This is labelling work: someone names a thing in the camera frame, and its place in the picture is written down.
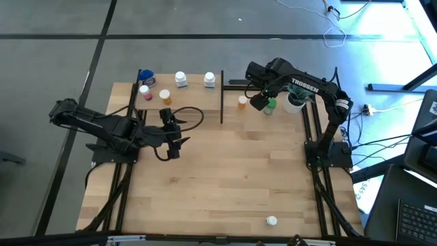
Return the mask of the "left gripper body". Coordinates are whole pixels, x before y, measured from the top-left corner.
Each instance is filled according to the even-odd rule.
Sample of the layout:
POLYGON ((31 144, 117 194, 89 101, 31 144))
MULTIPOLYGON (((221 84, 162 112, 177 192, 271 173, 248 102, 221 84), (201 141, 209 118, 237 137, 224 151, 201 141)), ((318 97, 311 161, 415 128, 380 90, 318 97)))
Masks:
POLYGON ((147 126, 145 117, 141 117, 141 147, 158 148, 163 144, 172 143, 182 138, 181 128, 178 124, 170 124, 169 118, 174 115, 170 108, 159 111, 163 126, 147 126))

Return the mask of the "green cap supplement bottle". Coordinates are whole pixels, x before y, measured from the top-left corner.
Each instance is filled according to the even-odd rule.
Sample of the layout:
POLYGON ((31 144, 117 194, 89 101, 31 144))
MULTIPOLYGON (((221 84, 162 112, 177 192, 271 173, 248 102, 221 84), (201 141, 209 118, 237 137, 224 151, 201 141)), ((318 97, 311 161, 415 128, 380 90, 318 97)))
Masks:
POLYGON ((275 98, 269 98, 268 104, 264 107, 263 112, 266 115, 272 115, 277 107, 277 100, 275 98))

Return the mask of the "white bottle blue label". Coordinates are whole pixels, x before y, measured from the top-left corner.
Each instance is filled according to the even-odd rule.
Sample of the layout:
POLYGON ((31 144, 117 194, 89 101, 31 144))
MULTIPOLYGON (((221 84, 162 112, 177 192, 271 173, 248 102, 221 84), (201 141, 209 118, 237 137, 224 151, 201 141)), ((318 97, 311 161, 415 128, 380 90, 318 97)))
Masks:
POLYGON ((186 74, 182 71, 175 73, 175 84, 177 88, 183 88, 188 86, 186 74))
POLYGON ((213 72, 207 72, 203 78, 203 84, 206 88, 215 88, 216 87, 216 77, 213 72))

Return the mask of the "pink bottle white cap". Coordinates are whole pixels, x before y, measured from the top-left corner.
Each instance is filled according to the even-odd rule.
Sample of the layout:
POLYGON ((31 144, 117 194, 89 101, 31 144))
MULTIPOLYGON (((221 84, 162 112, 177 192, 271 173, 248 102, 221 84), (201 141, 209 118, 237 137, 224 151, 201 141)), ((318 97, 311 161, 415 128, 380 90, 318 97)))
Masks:
POLYGON ((139 88, 139 92, 146 101, 150 101, 151 99, 153 99, 153 95, 147 85, 141 85, 139 88))

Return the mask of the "blue cap antacid bottle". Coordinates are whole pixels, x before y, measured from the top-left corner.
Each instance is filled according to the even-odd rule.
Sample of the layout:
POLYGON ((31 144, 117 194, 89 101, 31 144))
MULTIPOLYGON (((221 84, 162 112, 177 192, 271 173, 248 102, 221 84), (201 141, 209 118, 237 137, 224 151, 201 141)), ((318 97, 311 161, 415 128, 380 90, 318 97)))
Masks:
POLYGON ((142 85, 146 85, 148 87, 154 87, 156 85, 154 72, 151 70, 141 70, 138 75, 138 80, 142 85))

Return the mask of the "snake plant in white pot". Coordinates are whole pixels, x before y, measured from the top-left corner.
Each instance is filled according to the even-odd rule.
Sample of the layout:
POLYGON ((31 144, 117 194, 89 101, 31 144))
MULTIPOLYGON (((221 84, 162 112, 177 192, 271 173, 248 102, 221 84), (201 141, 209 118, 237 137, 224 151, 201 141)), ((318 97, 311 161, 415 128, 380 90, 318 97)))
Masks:
POLYGON ((312 102, 311 97, 313 96, 313 92, 298 87, 294 84, 289 84, 287 86, 287 90, 289 94, 284 102, 284 109, 288 113, 298 113, 307 102, 312 102))

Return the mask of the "black floor stand bar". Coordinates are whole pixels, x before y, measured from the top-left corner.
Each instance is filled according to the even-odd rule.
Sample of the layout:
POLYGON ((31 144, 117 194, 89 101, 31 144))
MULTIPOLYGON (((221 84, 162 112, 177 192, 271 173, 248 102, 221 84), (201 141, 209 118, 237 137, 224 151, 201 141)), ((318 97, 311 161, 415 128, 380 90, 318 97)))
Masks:
POLYGON ((436 90, 437 85, 424 85, 425 82, 437 76, 437 64, 428 68, 425 72, 411 80, 405 85, 370 83, 368 91, 373 92, 403 92, 403 93, 426 93, 428 90, 436 90))

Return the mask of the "white printed paper sheet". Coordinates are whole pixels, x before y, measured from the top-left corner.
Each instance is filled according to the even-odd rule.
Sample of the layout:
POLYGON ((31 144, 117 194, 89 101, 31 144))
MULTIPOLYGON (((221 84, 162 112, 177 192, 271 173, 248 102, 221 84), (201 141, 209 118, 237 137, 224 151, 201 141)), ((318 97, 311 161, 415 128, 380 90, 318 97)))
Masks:
POLYGON ((369 214, 376 200, 383 176, 370 178, 353 184, 354 194, 358 209, 369 214))

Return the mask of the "dark grey open laptop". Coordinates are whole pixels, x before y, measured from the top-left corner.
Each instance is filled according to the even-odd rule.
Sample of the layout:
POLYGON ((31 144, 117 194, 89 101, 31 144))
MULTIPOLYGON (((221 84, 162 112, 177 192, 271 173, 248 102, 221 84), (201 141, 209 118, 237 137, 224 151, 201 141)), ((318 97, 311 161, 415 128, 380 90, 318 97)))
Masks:
POLYGON ((426 91, 412 136, 408 142, 405 166, 437 184, 437 91, 426 91))

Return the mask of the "black laptop with keyboard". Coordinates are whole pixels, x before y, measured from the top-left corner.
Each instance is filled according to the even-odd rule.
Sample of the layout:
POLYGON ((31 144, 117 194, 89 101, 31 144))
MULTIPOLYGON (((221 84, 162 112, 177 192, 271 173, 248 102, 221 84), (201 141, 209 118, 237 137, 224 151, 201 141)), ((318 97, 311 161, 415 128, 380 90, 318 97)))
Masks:
POLYGON ((369 214, 365 235, 392 246, 437 246, 437 188, 391 165, 369 214))

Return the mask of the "wooden shelf black frame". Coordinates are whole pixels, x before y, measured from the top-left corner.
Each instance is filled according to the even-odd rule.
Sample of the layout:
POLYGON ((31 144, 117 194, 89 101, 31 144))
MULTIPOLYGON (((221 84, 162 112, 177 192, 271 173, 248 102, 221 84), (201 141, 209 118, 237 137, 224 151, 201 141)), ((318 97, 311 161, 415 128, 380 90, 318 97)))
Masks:
POLYGON ((138 92, 136 108, 141 110, 159 110, 164 107, 178 109, 180 107, 197 107, 203 111, 217 111, 219 120, 223 121, 223 86, 224 71, 215 75, 214 89, 204 87, 203 74, 187 74, 188 87, 177 88, 175 74, 156 74, 157 84, 151 89, 153 99, 146 101, 138 92), (171 104, 166 105, 160 98, 161 90, 169 90, 171 104))

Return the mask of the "black frame crossbar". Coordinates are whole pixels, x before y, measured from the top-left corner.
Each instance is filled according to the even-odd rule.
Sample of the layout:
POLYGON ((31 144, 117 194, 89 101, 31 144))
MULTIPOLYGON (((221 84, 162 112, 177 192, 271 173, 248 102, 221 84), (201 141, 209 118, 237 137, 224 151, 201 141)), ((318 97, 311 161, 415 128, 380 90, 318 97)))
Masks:
POLYGON ((259 91, 259 88, 254 85, 249 85, 250 81, 246 79, 230 79, 228 83, 224 84, 224 90, 234 91, 259 91))

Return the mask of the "black side frame rails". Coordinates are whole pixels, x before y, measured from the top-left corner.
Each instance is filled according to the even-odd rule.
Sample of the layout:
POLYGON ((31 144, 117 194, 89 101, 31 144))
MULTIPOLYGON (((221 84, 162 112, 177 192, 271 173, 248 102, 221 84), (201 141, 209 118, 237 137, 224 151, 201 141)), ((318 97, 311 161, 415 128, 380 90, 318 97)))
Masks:
POLYGON ((132 171, 134 164, 138 159, 138 155, 139 151, 137 150, 129 157, 117 157, 115 159, 115 167, 108 201, 104 204, 102 210, 92 219, 91 223, 83 229, 83 231, 96 232, 100 226, 102 226, 103 232, 109 231, 113 207, 117 201, 119 201, 119 206, 115 220, 115 231, 121 231, 132 171))
POLYGON ((329 236, 324 204, 326 204, 330 210, 330 218, 332 220, 333 231, 335 236, 341 236, 341 230, 349 237, 360 237, 359 234, 352 226, 351 223, 343 216, 339 207, 335 203, 335 194, 330 175, 330 167, 339 167, 338 164, 325 165, 317 159, 315 155, 316 141, 312 141, 311 124, 309 120, 309 114, 307 105, 304 104, 302 108, 302 117, 305 127, 305 135, 307 137, 304 142, 306 166, 311 172, 313 180, 313 188, 315 192, 315 203, 317 206, 318 219, 320 224, 320 231, 322 236, 329 236))

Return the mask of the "silver metal bracket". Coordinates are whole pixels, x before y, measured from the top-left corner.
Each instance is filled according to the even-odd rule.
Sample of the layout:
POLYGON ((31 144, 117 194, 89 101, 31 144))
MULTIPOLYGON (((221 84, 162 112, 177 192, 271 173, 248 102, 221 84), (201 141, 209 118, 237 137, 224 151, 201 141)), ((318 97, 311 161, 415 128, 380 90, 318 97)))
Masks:
POLYGON ((335 241, 325 241, 325 240, 317 240, 317 239, 309 239, 309 238, 304 238, 303 241, 308 246, 337 246, 335 241))
POLYGON ((124 243, 131 241, 145 241, 146 235, 117 235, 117 236, 109 236, 107 238, 107 243, 124 243))

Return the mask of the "black table frame bar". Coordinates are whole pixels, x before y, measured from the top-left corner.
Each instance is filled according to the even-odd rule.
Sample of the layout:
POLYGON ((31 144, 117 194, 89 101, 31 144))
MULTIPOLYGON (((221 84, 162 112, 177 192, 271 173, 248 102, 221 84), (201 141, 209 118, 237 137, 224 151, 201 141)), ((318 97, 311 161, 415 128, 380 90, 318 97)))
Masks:
POLYGON ((84 232, 79 231, 69 234, 51 234, 43 236, 26 236, 17 238, 0 238, 0 246, 92 246, 107 243, 109 236, 117 235, 146 235, 145 241, 181 241, 212 243, 227 245, 230 243, 264 243, 282 244, 287 246, 308 246, 303 239, 317 239, 335 241, 337 246, 437 246, 427 242, 397 243, 390 241, 377 241, 365 237, 322 236, 319 238, 301 237, 250 237, 250 236, 177 236, 160 234, 120 234, 117 231, 84 232))

